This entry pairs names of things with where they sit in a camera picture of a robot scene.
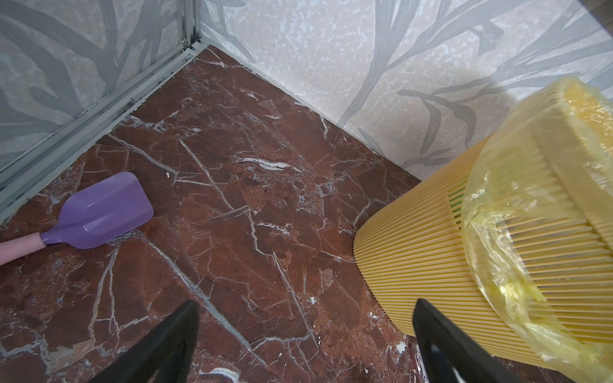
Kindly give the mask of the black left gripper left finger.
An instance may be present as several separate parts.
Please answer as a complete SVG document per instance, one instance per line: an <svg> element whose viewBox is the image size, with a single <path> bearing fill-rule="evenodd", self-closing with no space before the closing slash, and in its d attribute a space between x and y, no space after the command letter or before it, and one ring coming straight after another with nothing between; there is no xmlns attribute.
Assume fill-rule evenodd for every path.
<svg viewBox="0 0 613 383"><path fill-rule="evenodd" d="M186 382L196 347L199 306L188 300L92 382Z"/></svg>

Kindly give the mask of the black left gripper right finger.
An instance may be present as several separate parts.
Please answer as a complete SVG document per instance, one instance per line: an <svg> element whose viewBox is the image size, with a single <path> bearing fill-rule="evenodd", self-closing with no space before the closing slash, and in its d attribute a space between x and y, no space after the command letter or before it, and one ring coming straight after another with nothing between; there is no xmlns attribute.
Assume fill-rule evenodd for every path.
<svg viewBox="0 0 613 383"><path fill-rule="evenodd" d="M413 328L430 382L520 382L424 298L416 301Z"/></svg>

